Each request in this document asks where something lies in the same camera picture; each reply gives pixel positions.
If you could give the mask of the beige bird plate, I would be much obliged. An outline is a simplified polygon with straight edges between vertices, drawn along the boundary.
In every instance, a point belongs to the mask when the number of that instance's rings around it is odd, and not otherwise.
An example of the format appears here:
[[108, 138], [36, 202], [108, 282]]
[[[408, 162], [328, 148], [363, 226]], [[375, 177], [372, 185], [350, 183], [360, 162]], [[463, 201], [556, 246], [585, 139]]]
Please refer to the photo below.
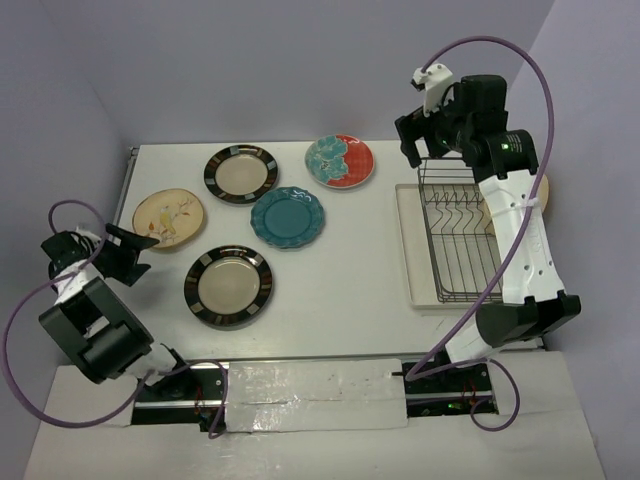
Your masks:
[[[549, 184], [549, 179], [547, 177], [546, 174], [543, 175], [541, 183], [539, 185], [539, 188], [537, 190], [537, 198], [539, 200], [539, 204], [540, 204], [540, 208], [541, 211], [544, 212], [548, 201], [549, 201], [549, 193], [550, 193], [550, 184]], [[493, 222], [492, 222], [492, 217], [491, 217], [491, 213], [489, 210], [489, 207], [486, 203], [485, 200], [482, 200], [481, 204], [480, 204], [482, 213], [484, 214], [484, 216], [486, 217], [487, 220], [487, 225], [486, 225], [486, 232], [489, 235], [494, 236], [495, 235], [495, 229], [493, 226]]]
[[186, 189], [155, 192], [135, 209], [132, 227], [136, 234], [157, 240], [155, 250], [168, 250], [193, 239], [205, 223], [199, 198]]

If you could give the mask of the teal scalloped plate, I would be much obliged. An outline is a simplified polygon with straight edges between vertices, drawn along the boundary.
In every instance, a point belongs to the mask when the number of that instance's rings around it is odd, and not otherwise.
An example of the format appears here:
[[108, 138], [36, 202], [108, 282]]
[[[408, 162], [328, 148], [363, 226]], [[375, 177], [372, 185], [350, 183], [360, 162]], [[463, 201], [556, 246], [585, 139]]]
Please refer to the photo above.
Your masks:
[[296, 186], [265, 193], [250, 213], [254, 234], [279, 249], [297, 249], [311, 243], [324, 223], [325, 212], [319, 199]]

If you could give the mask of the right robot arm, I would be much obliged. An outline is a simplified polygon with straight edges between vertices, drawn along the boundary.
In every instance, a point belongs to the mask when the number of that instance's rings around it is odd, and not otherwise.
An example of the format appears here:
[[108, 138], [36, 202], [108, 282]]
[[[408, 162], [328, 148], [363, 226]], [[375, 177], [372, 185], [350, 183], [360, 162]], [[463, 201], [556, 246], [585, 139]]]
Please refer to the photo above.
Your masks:
[[434, 376], [455, 391], [469, 379], [468, 364], [557, 329], [580, 313], [581, 301], [556, 271], [537, 196], [545, 162], [527, 131], [507, 126], [506, 80], [418, 70], [412, 84], [425, 99], [395, 122], [402, 153], [418, 167], [416, 142], [423, 139], [433, 158], [461, 155], [489, 209], [501, 260], [484, 292], [425, 357], [447, 354]]

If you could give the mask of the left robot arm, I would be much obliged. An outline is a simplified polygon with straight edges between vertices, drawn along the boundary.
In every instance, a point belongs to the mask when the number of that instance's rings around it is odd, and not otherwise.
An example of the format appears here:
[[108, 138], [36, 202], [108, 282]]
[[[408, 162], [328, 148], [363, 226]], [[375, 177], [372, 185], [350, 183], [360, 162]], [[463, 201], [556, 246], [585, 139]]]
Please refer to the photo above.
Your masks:
[[148, 329], [106, 283], [133, 286], [149, 269], [140, 253], [159, 243], [113, 224], [105, 240], [91, 232], [62, 231], [41, 244], [50, 259], [49, 277], [57, 294], [39, 322], [68, 359], [99, 384], [125, 373], [152, 370], [173, 398], [195, 387], [194, 371], [173, 349], [156, 343]]

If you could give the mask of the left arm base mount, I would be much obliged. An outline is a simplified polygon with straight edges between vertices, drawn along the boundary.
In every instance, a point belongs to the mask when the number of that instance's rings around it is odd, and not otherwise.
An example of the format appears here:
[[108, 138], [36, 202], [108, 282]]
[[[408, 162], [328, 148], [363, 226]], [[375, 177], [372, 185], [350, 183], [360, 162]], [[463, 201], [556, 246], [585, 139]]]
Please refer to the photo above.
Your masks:
[[146, 387], [131, 414], [135, 426], [197, 425], [214, 438], [226, 432], [228, 366], [203, 363]]

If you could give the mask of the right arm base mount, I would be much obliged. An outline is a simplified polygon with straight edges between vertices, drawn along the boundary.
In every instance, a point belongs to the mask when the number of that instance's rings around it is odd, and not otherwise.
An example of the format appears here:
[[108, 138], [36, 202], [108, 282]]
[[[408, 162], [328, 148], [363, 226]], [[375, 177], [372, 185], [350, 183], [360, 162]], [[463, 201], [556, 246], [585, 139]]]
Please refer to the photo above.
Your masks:
[[493, 387], [485, 365], [452, 369], [415, 381], [404, 380], [409, 418], [497, 414]]

